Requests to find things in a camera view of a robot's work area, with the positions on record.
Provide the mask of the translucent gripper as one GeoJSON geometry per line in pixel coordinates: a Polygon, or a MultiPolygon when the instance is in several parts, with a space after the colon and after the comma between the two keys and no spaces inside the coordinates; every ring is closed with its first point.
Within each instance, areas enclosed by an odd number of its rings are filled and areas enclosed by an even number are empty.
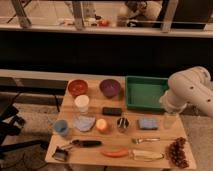
{"type": "Polygon", "coordinates": [[[170,129],[177,119],[179,110],[171,107],[165,107],[163,126],[165,129],[170,129]]]}

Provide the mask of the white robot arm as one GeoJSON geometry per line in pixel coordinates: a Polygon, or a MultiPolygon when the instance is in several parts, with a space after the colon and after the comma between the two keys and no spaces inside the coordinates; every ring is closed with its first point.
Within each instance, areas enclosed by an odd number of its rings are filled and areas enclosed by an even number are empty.
{"type": "Polygon", "coordinates": [[[192,67],[172,74],[168,89],[160,97],[164,108],[163,126],[170,129],[177,116],[192,104],[201,112],[213,118],[213,87],[209,71],[201,66],[192,67]]]}

